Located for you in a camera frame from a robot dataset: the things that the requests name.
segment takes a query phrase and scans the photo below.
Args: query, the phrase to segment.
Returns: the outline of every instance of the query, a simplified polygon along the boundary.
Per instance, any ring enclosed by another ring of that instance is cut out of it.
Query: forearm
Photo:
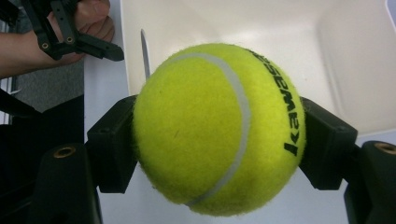
[[[37,45],[34,32],[0,33],[0,78],[12,77],[52,67],[55,63]]]

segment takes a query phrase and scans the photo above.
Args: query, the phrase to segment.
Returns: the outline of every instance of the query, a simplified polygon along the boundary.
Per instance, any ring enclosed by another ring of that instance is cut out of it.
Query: white container
[[[360,132],[396,129],[395,0],[122,0],[130,94],[145,82],[140,31],[150,69],[191,45],[225,42],[282,67],[301,96]]]

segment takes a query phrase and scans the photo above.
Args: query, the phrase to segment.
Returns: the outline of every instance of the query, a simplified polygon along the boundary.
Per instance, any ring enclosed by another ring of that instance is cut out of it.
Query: gray carpet
[[[13,33],[31,30],[31,23],[20,0],[12,0],[20,7],[18,23],[10,28]],[[84,93],[83,61],[79,63],[40,70],[13,78],[13,90],[19,91],[15,97],[42,112]]]

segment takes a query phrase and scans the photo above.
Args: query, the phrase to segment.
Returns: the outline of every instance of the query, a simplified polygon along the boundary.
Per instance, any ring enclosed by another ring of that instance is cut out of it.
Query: ball
[[[183,49],[134,105],[138,158],[169,201],[211,216],[263,206],[304,153],[304,109],[273,62],[229,44]]]

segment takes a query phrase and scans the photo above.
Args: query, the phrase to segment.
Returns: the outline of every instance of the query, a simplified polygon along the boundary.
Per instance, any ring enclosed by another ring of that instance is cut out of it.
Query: tennis ball
[[[212,216],[244,214],[274,198],[305,144],[290,79],[227,44],[183,49],[162,63],[136,99],[133,126],[153,187]]]

